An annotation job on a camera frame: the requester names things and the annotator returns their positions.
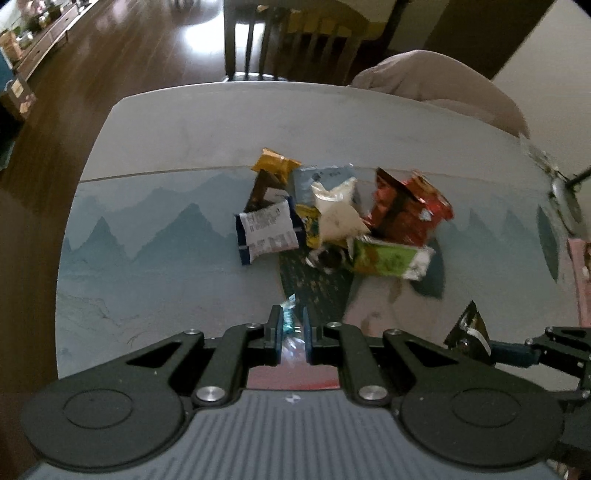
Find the cardboard box with red tape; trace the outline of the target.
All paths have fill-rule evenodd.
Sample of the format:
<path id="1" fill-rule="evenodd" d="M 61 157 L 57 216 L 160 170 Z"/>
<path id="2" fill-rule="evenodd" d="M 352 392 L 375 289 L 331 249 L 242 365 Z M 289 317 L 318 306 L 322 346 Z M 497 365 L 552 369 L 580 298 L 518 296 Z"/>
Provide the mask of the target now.
<path id="1" fill-rule="evenodd" d="M 332 366 L 311 366 L 307 363 L 281 363 L 249 370 L 247 389 L 259 390 L 327 390 L 339 388 L 338 369 Z"/>

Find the cream white snack pouch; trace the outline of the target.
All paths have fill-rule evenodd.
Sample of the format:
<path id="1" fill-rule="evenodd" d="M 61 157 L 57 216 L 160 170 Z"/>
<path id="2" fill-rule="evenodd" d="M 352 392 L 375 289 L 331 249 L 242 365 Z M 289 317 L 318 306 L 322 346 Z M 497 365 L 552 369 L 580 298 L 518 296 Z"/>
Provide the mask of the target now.
<path id="1" fill-rule="evenodd" d="M 322 243 L 341 241 L 348 238 L 367 235 L 370 229 L 363 221 L 353 197 L 356 193 L 356 178 L 351 177 L 331 190 L 322 183 L 311 183 L 311 192 L 315 197 L 315 207 L 320 214 L 318 234 Z"/>

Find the white and blue biscuit packet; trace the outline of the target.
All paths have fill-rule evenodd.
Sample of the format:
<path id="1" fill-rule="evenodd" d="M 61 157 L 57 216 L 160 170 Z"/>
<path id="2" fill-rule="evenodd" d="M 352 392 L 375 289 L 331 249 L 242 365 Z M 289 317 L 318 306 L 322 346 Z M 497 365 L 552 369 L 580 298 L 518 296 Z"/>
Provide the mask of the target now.
<path id="1" fill-rule="evenodd" d="M 262 255 L 305 246 L 304 222 L 290 197 L 263 209 L 236 214 L 235 231 L 242 265 L 250 265 Z"/>

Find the long tv console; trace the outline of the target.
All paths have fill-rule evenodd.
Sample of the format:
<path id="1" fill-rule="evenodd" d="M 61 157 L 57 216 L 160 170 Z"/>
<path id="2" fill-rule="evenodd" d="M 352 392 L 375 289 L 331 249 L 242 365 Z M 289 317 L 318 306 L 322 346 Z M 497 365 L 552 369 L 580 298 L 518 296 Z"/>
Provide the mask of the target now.
<path id="1" fill-rule="evenodd" d="M 96 1 L 29 1 L 36 11 L 20 15 L 2 32 L 1 53 L 14 74 L 28 80 Z"/>

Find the dark wooden dining chair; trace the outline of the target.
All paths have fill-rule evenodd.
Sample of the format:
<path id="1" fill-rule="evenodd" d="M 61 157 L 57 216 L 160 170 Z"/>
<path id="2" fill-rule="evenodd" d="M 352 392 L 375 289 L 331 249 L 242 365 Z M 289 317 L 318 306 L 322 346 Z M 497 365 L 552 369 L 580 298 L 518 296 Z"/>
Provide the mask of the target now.
<path id="1" fill-rule="evenodd" d="M 369 20 L 342 1 L 225 1 L 228 81 L 342 86 Z"/>

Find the small teal foil candy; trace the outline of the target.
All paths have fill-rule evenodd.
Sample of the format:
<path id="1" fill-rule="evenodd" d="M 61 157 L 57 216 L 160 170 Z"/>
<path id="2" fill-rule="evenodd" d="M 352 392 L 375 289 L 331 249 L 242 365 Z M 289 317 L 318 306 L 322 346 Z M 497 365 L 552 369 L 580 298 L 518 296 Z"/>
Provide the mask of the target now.
<path id="1" fill-rule="evenodd" d="M 297 316 L 297 296 L 291 294 L 280 307 L 283 311 L 281 361 L 294 368 L 305 363 L 304 327 Z"/>

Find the dark red foil snack bag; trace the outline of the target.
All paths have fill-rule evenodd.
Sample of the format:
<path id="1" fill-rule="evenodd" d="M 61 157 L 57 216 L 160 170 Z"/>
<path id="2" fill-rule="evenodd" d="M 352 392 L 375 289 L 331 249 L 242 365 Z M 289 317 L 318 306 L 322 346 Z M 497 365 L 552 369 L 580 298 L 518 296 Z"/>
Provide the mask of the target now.
<path id="1" fill-rule="evenodd" d="M 490 337 L 485 322 L 474 301 L 460 315 L 444 344 L 472 358 L 488 359 L 492 355 Z"/>

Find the pink upholstered chair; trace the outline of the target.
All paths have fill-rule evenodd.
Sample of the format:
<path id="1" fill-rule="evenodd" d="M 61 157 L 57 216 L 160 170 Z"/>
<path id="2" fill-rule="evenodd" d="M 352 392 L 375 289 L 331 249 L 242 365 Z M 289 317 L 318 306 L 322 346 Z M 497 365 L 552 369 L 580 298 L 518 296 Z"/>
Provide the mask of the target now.
<path id="1" fill-rule="evenodd" d="M 530 136 L 514 100 L 477 71 L 440 53 L 413 50 L 391 56 L 360 72 L 351 86 L 445 108 L 515 137 Z"/>

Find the yellow minion snack packet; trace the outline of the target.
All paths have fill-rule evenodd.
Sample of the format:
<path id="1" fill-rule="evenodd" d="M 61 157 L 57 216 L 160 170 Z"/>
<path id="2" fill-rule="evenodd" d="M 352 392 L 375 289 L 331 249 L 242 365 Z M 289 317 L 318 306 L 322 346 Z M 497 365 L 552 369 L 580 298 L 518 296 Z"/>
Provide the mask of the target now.
<path id="1" fill-rule="evenodd" d="M 307 246 L 311 249 L 318 249 L 321 247 L 320 225 L 318 222 L 321 218 L 321 213 L 314 206 L 303 204 L 295 205 L 295 211 L 301 221 L 304 223 L 305 240 Z"/>

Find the green wafer snack packet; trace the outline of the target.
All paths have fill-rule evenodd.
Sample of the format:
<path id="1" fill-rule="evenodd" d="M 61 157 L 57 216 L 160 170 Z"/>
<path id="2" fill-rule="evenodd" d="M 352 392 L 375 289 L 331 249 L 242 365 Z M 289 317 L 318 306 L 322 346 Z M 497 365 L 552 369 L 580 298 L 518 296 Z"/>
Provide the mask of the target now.
<path id="1" fill-rule="evenodd" d="M 353 272 L 370 276 L 422 280 L 429 270 L 435 250 L 374 239 L 368 235 L 349 238 L 349 258 Z"/>

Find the pink cloth on table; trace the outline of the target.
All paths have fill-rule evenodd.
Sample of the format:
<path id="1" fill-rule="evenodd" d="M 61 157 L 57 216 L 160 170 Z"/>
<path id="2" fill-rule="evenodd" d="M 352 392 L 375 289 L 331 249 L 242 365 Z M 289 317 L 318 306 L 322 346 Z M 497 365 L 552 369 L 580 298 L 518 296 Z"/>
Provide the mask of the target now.
<path id="1" fill-rule="evenodd" d="M 579 323 L 590 326 L 590 243 L 582 239 L 568 240 L 577 290 Z"/>

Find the small black foil candy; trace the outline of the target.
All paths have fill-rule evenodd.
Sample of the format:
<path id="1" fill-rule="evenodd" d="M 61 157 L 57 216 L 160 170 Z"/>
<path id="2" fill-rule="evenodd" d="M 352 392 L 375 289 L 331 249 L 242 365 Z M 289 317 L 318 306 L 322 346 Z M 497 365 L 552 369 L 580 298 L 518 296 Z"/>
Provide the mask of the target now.
<path id="1" fill-rule="evenodd" d="M 352 270 L 349 251 L 335 244 L 325 244 L 321 248 L 311 250 L 305 259 L 305 264 L 325 274 Z"/>

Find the grey desk lamp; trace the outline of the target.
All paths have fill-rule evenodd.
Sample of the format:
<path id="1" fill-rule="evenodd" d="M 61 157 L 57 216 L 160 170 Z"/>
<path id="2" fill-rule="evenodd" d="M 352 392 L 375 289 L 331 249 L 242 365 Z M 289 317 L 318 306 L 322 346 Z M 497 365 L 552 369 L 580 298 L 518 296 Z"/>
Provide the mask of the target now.
<path id="1" fill-rule="evenodd" d="M 586 238 L 588 236 L 582 209 L 577 199 L 577 191 L 585 181 L 590 179 L 590 175 L 590 167 L 572 177 L 567 177 L 557 170 L 551 182 L 550 200 L 564 227 L 573 237 Z"/>

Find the red Korean chip bag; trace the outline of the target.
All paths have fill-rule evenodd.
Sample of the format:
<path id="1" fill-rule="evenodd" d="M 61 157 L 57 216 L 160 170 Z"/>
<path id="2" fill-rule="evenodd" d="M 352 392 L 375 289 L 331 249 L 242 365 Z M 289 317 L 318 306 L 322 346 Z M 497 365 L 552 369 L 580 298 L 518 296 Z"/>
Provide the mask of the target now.
<path id="1" fill-rule="evenodd" d="M 378 240 L 423 247 L 444 221 L 454 218 L 448 199 L 419 171 L 399 180 L 376 171 L 374 205 L 363 221 Z"/>

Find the grey blue snack packet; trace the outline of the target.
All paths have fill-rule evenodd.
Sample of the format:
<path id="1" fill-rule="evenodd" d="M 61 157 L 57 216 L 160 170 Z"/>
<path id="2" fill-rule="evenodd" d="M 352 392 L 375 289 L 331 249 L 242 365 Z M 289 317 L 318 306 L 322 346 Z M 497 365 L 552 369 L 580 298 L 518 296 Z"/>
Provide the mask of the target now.
<path id="1" fill-rule="evenodd" d="M 351 165 L 328 167 L 298 167 L 290 173 L 287 180 L 287 192 L 294 202 L 301 205 L 315 206 L 315 195 L 311 184 L 321 183 L 327 190 L 332 190 L 342 182 L 355 178 L 356 171 Z"/>

